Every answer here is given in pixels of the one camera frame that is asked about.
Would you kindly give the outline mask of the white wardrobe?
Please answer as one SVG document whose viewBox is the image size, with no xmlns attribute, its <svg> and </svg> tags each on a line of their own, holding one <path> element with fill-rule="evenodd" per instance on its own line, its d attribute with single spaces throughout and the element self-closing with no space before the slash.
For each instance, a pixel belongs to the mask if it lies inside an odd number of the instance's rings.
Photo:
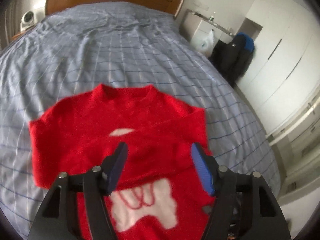
<svg viewBox="0 0 320 240">
<path fill-rule="evenodd" d="M 319 86 L 319 22 L 293 0 L 254 0 L 246 19 L 262 29 L 252 62 L 236 84 L 271 135 Z"/>
</svg>

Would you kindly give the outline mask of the white plastic bag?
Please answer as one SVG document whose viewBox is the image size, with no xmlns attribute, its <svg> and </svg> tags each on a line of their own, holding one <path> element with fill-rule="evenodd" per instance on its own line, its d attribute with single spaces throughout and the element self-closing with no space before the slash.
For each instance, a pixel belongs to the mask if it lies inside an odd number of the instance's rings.
<svg viewBox="0 0 320 240">
<path fill-rule="evenodd" d="M 215 37 L 213 29 L 210 29 L 208 33 L 201 32 L 199 42 L 197 45 L 197 51 L 203 54 L 205 57 L 210 57 L 215 45 Z"/>
</svg>

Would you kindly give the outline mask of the black and blue jacket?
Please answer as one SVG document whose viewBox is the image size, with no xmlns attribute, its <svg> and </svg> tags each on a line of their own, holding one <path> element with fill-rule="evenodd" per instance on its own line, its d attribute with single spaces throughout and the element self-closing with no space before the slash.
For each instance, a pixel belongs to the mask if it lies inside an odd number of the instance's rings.
<svg viewBox="0 0 320 240">
<path fill-rule="evenodd" d="M 245 33 L 238 33 L 228 44 L 217 42 L 208 60 L 229 85 L 234 87 L 236 81 L 248 70 L 254 50 L 253 39 Z"/>
</svg>

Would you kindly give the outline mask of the white bedside cabinet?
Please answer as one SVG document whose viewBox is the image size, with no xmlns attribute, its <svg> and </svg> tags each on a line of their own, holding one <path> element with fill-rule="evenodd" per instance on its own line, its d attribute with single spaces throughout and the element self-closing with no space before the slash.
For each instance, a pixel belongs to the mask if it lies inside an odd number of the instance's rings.
<svg viewBox="0 0 320 240">
<path fill-rule="evenodd" d="M 215 45 L 221 41 L 225 44 L 231 42 L 234 34 L 216 22 L 209 22 L 208 18 L 198 14 L 195 11 L 187 9 L 180 25 L 180 34 L 197 51 L 197 45 L 201 32 L 208 33 L 210 29 L 214 31 Z"/>
</svg>

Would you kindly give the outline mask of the blue plaid bed cover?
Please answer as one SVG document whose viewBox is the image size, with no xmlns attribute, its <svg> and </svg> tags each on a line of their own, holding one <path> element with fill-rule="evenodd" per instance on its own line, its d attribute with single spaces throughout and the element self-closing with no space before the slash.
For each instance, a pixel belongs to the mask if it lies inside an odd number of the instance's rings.
<svg viewBox="0 0 320 240">
<path fill-rule="evenodd" d="M 262 126 L 171 15 L 124 2 L 84 4 L 46 17 L 1 51 L 1 210 L 19 239 L 28 237 L 46 194 L 33 181 L 28 123 L 100 83 L 151 84 L 203 107 L 217 161 L 235 172 L 261 172 L 279 193 Z"/>
</svg>

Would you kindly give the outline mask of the small white fan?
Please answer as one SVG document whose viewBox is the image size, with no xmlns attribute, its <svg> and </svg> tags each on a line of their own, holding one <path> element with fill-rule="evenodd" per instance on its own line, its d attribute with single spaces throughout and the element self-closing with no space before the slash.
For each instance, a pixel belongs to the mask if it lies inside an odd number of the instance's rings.
<svg viewBox="0 0 320 240">
<path fill-rule="evenodd" d="M 35 14 L 33 11 L 26 12 L 22 18 L 20 23 L 20 30 L 24 31 L 28 28 L 32 27 L 35 24 Z"/>
</svg>

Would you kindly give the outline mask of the wooden nightstand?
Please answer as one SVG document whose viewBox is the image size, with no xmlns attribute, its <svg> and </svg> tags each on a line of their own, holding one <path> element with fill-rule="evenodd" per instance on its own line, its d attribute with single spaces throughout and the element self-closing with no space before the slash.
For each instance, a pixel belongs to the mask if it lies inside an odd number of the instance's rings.
<svg viewBox="0 0 320 240">
<path fill-rule="evenodd" d="M 22 35 L 24 35 L 24 34 L 27 33 L 28 31 L 33 30 L 34 28 L 35 28 L 35 27 L 32 26 L 32 27 L 27 28 L 27 29 L 25 29 L 25 30 L 23 30 L 23 31 L 20 31 L 19 33 L 15 34 L 15 35 L 11 38 L 11 40 L 14 41 L 14 40 L 18 39 L 19 37 L 21 37 Z"/>
</svg>

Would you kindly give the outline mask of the red knit sweater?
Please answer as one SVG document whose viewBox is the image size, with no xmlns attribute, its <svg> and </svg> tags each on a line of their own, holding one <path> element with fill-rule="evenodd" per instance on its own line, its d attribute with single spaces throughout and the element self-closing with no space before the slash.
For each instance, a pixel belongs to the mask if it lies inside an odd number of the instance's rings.
<svg viewBox="0 0 320 240">
<path fill-rule="evenodd" d="M 81 174 L 120 142 L 128 156 L 117 188 L 105 198 L 119 239 L 200 239 L 214 199 L 202 188 L 191 145 L 208 151 L 202 108 L 153 86 L 94 90 L 60 100 L 29 124 L 35 184 L 60 172 Z"/>
</svg>

